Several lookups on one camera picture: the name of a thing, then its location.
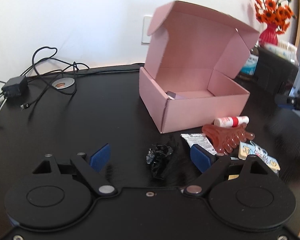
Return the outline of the cartoon sticker packet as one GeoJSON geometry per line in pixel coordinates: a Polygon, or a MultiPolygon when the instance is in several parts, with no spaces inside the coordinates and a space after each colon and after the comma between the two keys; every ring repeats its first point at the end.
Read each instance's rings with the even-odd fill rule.
{"type": "Polygon", "coordinates": [[[231,160],[245,160],[249,155],[258,156],[277,176],[279,175],[281,168],[278,161],[253,141],[240,142],[238,156],[230,158],[231,160]]]}

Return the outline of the clear wrapped packet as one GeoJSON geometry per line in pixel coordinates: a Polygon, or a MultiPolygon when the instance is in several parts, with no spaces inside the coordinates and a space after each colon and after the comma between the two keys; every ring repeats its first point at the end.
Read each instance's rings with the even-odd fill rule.
{"type": "Polygon", "coordinates": [[[294,60],[294,54],[291,51],[288,51],[284,48],[278,47],[274,44],[271,43],[265,43],[263,45],[264,49],[272,52],[273,54],[287,60],[287,61],[291,61],[294,60]]]}

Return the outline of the red white tube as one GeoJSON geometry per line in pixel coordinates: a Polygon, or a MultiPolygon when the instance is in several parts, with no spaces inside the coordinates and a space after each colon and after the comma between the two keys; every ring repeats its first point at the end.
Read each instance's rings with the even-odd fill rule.
{"type": "Polygon", "coordinates": [[[218,127],[230,128],[237,127],[241,124],[248,124],[248,116],[229,116],[224,118],[217,118],[214,120],[213,124],[218,127]]]}

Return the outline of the orange flower bouquet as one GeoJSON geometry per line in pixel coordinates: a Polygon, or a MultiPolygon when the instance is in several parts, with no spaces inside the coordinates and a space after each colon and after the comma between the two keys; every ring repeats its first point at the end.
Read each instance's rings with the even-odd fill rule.
{"type": "Polygon", "coordinates": [[[292,0],[255,0],[255,16],[258,22],[275,27],[277,35],[284,34],[291,20],[297,16],[290,7],[292,0]]]}

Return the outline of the brown fish oil bottle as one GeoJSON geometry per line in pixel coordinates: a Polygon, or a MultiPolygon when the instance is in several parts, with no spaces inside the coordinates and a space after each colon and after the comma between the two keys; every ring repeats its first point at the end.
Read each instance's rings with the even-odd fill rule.
{"type": "Polygon", "coordinates": [[[254,46],[250,50],[250,55],[246,63],[243,65],[240,73],[247,76],[253,76],[257,67],[258,59],[259,59],[258,48],[257,46],[254,46]]]}

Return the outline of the white cream tube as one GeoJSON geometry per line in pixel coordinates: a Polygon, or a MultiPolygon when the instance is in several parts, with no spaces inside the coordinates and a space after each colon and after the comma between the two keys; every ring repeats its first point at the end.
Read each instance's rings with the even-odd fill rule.
{"type": "Polygon", "coordinates": [[[205,149],[207,152],[209,152],[212,155],[217,154],[216,150],[214,149],[211,142],[208,140],[205,134],[203,133],[183,133],[180,135],[189,145],[189,147],[192,147],[194,144],[199,145],[203,149],[205,149]]]}

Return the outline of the red translucent hand-shaped comb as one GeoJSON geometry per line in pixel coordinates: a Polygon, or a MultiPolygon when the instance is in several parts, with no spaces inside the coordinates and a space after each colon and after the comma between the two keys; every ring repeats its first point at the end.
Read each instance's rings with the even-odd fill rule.
{"type": "Polygon", "coordinates": [[[217,153],[229,155],[239,146],[240,142],[255,138],[254,133],[246,131],[246,126],[245,123],[237,127],[219,127],[206,124],[202,127],[202,132],[211,140],[217,153]]]}

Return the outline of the cotton swab box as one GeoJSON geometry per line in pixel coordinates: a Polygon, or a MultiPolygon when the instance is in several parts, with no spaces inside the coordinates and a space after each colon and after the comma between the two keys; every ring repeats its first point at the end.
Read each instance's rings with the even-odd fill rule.
{"type": "Polygon", "coordinates": [[[279,40],[278,41],[278,46],[282,48],[285,51],[288,51],[290,53],[290,59],[296,62],[298,60],[297,58],[297,51],[298,48],[291,44],[290,42],[279,40]]]}

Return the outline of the silver desk grommet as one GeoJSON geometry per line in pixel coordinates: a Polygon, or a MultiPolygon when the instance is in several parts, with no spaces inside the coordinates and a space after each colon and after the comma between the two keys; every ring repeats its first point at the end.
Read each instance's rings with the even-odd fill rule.
{"type": "Polygon", "coordinates": [[[75,80],[71,77],[64,77],[61,79],[58,79],[52,83],[52,86],[56,89],[65,89],[68,87],[71,87],[75,84],[75,80]]]}

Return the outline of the pink cardboard box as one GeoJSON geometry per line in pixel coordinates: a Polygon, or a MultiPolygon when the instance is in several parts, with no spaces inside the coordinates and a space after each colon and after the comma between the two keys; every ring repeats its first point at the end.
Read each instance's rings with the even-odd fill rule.
{"type": "Polygon", "coordinates": [[[152,17],[139,94],[161,133],[239,116],[249,91],[235,81],[258,40],[253,27],[216,10],[173,1],[152,17]],[[170,100],[167,91],[187,99],[170,100]]]}

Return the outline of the black power adapter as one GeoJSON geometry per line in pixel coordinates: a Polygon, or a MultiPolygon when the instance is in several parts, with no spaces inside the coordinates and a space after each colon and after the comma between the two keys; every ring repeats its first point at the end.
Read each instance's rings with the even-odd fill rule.
{"type": "Polygon", "coordinates": [[[5,99],[21,96],[28,87],[27,77],[21,75],[9,79],[1,88],[5,99]]]}

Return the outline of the black appliance cabinet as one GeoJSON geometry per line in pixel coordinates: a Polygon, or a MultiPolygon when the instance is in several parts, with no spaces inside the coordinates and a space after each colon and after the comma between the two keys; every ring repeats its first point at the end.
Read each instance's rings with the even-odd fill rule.
{"type": "Polygon", "coordinates": [[[264,48],[257,49],[258,62],[254,72],[257,85],[272,95],[289,93],[298,67],[264,48]]]}

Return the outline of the white wall socket strip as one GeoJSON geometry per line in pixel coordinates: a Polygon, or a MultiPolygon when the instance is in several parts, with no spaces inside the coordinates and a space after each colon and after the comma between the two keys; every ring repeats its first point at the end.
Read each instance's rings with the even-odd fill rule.
{"type": "Polygon", "coordinates": [[[152,16],[144,16],[142,24],[141,44],[150,44],[151,36],[148,35],[148,29],[152,20],[152,16]]]}

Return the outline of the red ribbed vase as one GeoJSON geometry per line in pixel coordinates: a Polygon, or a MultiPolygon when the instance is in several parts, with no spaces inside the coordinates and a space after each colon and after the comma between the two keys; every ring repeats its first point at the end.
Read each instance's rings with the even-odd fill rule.
{"type": "Polygon", "coordinates": [[[266,29],[260,34],[258,42],[262,47],[266,43],[277,46],[278,38],[276,34],[277,26],[275,24],[267,24],[266,29]]]}

